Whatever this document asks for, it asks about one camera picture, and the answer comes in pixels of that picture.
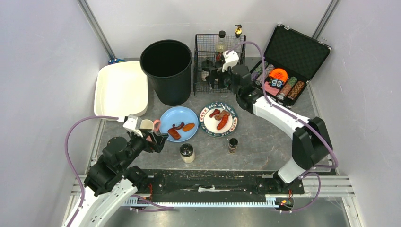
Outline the spice jar black lid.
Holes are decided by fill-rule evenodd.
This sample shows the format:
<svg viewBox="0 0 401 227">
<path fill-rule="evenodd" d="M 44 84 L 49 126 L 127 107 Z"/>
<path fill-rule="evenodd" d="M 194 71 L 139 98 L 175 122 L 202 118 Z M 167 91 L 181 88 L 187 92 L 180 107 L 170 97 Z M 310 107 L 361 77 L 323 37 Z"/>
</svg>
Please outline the spice jar black lid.
<svg viewBox="0 0 401 227">
<path fill-rule="evenodd" d="M 206 60 L 204 60 L 201 63 L 201 69 L 202 69 L 201 79 L 202 79 L 202 81 L 207 81 L 206 77 L 209 75 L 209 70 L 212 67 L 214 67 L 214 63 L 213 63 L 213 61 L 210 60 L 210 58 L 206 58 Z"/>
<path fill-rule="evenodd" d="M 218 68 L 221 68 L 223 66 L 223 64 L 224 64 L 223 61 L 216 61 L 214 64 L 214 67 L 218 69 Z"/>
<path fill-rule="evenodd" d="M 184 143 L 179 149 L 182 160 L 185 163 L 192 163 L 195 160 L 194 148 L 189 143 Z"/>
</svg>

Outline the sauce bottle red label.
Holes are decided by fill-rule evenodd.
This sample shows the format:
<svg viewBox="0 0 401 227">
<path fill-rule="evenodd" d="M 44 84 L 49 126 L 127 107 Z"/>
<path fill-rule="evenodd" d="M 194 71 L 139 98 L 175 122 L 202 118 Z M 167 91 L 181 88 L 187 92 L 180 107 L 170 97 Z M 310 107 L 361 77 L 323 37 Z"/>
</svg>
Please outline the sauce bottle red label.
<svg viewBox="0 0 401 227">
<path fill-rule="evenodd" d="M 215 43 L 215 61 L 221 61 L 223 52 L 227 50 L 227 43 L 225 42 L 226 32 L 220 30 L 217 42 Z"/>
</svg>

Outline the clear bottle gold pump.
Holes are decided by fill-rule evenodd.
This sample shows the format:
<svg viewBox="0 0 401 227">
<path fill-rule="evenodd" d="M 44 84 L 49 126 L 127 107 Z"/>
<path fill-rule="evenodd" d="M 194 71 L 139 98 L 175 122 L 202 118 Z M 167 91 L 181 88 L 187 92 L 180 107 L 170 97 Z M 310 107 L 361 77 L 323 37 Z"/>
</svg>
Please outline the clear bottle gold pump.
<svg viewBox="0 0 401 227">
<path fill-rule="evenodd" d="M 244 36 L 243 36 L 243 31 L 242 31 L 242 25 L 238 24 L 236 25 L 236 29 L 234 31 L 235 37 L 233 39 L 233 46 L 235 49 L 234 51 L 238 54 L 239 59 L 242 58 L 242 49 L 243 49 L 243 44 L 239 45 L 241 42 L 244 41 Z"/>
</svg>

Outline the white patterned rim plate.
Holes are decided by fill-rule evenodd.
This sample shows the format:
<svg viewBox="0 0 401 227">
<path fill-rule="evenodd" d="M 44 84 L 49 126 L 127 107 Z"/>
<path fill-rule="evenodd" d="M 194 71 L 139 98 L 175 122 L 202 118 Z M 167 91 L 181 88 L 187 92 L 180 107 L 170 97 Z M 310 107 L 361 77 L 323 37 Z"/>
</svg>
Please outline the white patterned rim plate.
<svg viewBox="0 0 401 227">
<path fill-rule="evenodd" d="M 236 110 L 222 102 L 213 102 L 203 107 L 199 114 L 199 126 L 208 135 L 220 138 L 233 133 L 239 122 Z"/>
</svg>

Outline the small dark spice jar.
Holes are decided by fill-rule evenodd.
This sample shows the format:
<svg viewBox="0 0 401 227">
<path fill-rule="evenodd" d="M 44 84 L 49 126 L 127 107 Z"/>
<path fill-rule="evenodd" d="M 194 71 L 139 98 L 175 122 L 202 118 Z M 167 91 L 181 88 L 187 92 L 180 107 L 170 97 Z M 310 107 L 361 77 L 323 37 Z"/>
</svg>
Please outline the small dark spice jar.
<svg viewBox="0 0 401 227">
<path fill-rule="evenodd" d="M 231 138 L 228 141 L 228 147 L 229 147 L 228 152 L 229 152 L 229 154 L 234 154 L 236 152 L 236 149 L 238 147 L 238 143 L 239 142 L 238 142 L 238 140 L 236 138 Z"/>
</svg>

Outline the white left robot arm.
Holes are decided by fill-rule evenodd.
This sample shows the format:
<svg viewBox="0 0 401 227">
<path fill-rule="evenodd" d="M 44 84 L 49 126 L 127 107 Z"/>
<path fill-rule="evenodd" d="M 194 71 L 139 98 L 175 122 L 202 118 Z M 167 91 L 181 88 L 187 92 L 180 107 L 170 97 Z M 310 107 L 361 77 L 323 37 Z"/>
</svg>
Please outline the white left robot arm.
<svg viewBox="0 0 401 227">
<path fill-rule="evenodd" d="M 139 189 L 146 187 L 148 174 L 130 166 L 141 152 L 160 153 L 168 134 L 140 130 L 111 138 L 97 162 L 80 183 L 80 201 L 65 227 L 103 227 L 118 208 Z"/>
</svg>

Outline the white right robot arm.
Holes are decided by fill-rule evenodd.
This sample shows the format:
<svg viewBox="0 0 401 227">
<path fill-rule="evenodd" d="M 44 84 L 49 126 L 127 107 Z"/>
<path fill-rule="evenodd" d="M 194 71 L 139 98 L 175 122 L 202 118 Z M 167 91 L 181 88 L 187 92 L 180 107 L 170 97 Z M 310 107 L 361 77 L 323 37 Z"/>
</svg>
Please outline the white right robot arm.
<svg viewBox="0 0 401 227">
<path fill-rule="evenodd" d="M 226 71 L 209 68 L 206 80 L 214 84 L 216 79 L 220 88 L 227 88 L 235 94 L 242 109 L 269 121 L 292 139 L 290 160 L 273 175 L 280 184 L 292 183 L 316 167 L 324 157 L 332 155 L 325 122 L 319 117 L 309 119 L 298 115 L 279 105 L 254 85 L 248 67 L 236 65 Z"/>
</svg>

